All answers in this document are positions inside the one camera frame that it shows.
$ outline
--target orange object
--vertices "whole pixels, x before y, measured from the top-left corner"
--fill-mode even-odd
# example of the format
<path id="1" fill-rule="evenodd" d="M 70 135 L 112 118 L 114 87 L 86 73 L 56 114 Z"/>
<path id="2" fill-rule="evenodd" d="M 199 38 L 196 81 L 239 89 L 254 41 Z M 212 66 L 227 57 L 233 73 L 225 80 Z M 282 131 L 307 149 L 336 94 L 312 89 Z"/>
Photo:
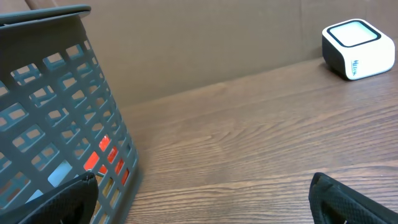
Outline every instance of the orange object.
<path id="1" fill-rule="evenodd" d="M 101 148 L 101 150 L 104 152 L 106 149 L 106 146 L 108 146 L 110 141 L 111 140 L 109 139 L 108 136 L 104 136 L 104 138 L 99 143 L 99 148 Z M 116 146 L 113 146 L 111 152 L 108 155 L 109 163 L 112 163 L 114 161 L 114 158 L 116 157 L 117 154 L 118 154 L 118 149 L 116 149 Z M 88 158 L 87 162 L 85 163 L 85 170 L 92 170 L 94 168 L 95 164 L 98 162 L 98 159 L 100 159 L 100 158 L 98 157 L 97 153 L 93 152 L 92 155 Z M 124 164 L 124 162 L 122 159 L 120 159 L 119 162 L 116 164 L 114 171 L 116 172 L 117 175 L 119 175 L 123 164 Z M 105 175 L 106 171 L 107 171 L 106 167 L 104 165 L 102 165 L 101 168 L 99 168 L 98 172 L 102 175 Z M 129 173 L 130 173 L 129 170 L 127 169 L 125 171 L 125 173 L 123 174 L 123 177 L 122 177 L 123 185 L 126 183 Z"/>

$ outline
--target wooden table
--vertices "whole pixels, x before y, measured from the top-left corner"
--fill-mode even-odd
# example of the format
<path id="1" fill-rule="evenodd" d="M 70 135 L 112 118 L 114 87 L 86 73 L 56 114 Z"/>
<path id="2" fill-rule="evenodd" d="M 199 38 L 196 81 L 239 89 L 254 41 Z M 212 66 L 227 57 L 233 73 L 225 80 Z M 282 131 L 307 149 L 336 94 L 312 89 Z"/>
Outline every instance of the wooden table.
<path id="1" fill-rule="evenodd" d="M 320 58 L 122 114 L 144 171 L 126 223 L 313 223 L 315 172 L 398 212 L 398 66 L 346 82 Z"/>

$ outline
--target plastic basket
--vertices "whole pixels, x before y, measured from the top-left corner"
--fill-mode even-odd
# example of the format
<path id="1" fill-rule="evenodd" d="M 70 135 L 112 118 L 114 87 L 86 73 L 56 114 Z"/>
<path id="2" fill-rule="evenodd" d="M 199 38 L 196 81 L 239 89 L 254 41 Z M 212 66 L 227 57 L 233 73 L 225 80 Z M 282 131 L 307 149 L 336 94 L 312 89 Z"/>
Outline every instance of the plastic basket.
<path id="1" fill-rule="evenodd" d="M 0 214 L 98 174 L 92 223 L 124 221 L 137 151 L 80 18 L 86 5 L 0 16 Z"/>

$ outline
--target logo on device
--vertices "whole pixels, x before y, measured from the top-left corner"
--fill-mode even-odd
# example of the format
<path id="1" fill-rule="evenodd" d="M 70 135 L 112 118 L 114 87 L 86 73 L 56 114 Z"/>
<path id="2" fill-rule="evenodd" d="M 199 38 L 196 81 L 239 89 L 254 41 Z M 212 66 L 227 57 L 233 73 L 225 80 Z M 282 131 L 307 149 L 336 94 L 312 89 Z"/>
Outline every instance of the logo on device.
<path id="1" fill-rule="evenodd" d="M 353 62 L 353 75 L 356 75 L 356 73 L 358 72 L 358 64 L 359 64 L 358 60 L 355 60 Z"/>

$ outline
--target white device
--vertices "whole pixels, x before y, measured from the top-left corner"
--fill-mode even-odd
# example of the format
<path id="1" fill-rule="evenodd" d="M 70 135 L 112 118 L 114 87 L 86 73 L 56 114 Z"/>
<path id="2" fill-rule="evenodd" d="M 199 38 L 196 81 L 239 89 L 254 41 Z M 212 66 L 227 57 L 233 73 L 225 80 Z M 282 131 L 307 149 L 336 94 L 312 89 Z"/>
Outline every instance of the white device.
<path id="1" fill-rule="evenodd" d="M 322 31 L 325 62 L 349 80 L 391 69 L 396 50 L 391 38 L 362 19 L 351 19 Z"/>

